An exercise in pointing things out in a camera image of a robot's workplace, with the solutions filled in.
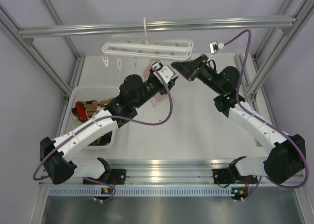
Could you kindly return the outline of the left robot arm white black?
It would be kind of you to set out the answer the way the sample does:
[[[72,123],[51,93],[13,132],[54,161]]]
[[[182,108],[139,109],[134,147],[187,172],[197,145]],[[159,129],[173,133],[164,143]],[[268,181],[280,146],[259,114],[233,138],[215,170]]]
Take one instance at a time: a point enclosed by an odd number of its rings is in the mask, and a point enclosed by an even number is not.
[[[146,81],[139,75],[129,75],[120,85],[120,93],[95,116],[74,130],[55,139],[44,138],[40,143],[40,166],[55,185],[72,177],[107,183],[111,172],[108,163],[98,157],[86,164],[74,163],[74,157],[85,147],[128,122],[136,122],[137,109],[157,93],[170,94],[177,76],[166,71],[151,72]]]

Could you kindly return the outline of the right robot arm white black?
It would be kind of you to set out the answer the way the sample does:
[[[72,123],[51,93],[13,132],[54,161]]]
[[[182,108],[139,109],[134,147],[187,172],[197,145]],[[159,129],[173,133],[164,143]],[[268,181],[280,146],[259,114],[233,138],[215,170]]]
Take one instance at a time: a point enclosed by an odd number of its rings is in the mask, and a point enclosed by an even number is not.
[[[233,66],[217,72],[216,64],[202,54],[198,58],[184,62],[173,62],[171,67],[186,80],[200,80],[215,91],[216,109],[228,119],[245,129],[267,153],[266,157],[241,156],[229,166],[229,178],[241,183],[247,176],[265,176],[274,184],[284,182],[305,169],[305,141],[296,134],[290,136],[279,132],[274,125],[263,119],[238,92],[240,73]]]

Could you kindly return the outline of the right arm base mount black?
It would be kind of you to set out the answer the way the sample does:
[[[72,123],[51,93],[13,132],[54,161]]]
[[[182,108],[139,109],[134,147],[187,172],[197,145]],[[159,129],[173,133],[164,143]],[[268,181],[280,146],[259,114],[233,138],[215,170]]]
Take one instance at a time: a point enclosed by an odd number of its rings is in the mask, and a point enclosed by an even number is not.
[[[257,184],[258,179],[253,175],[240,175],[237,170],[230,168],[213,169],[213,179],[216,185]]]

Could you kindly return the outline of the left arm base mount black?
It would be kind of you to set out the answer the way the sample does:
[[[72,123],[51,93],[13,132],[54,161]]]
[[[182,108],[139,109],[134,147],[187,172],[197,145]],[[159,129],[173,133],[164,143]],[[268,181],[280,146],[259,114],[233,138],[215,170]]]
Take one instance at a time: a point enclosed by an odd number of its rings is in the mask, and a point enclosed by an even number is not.
[[[123,185],[126,181],[126,173],[127,170],[125,169],[112,169],[110,172],[104,172],[104,174],[101,175],[98,179],[90,177],[88,179],[83,179],[83,184]]]

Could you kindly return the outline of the white plastic clip hanger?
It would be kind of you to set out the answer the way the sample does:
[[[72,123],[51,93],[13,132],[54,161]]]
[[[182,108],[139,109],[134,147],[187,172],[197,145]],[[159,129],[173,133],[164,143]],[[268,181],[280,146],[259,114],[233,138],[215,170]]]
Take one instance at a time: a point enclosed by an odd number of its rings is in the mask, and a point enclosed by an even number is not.
[[[102,59],[106,67],[109,58],[117,57],[117,69],[122,67],[122,58],[132,58],[136,67],[138,59],[187,61],[193,51],[193,41],[189,39],[160,39],[148,36],[147,22],[143,19],[144,36],[113,35],[102,47]]]

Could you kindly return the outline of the pink sock front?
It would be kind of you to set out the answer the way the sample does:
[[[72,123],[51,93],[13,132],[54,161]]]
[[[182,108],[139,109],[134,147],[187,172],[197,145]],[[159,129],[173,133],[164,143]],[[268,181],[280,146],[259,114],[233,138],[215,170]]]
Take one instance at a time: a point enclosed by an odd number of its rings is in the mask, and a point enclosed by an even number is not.
[[[146,68],[142,72],[143,81],[148,80],[152,64],[153,64],[153,62],[149,62],[149,64],[146,66]],[[167,95],[161,95],[160,93],[157,93],[154,97],[152,97],[150,99],[150,102],[151,102],[152,106],[155,107],[157,105],[157,103],[162,102],[162,101],[167,100],[167,99],[168,99]]]

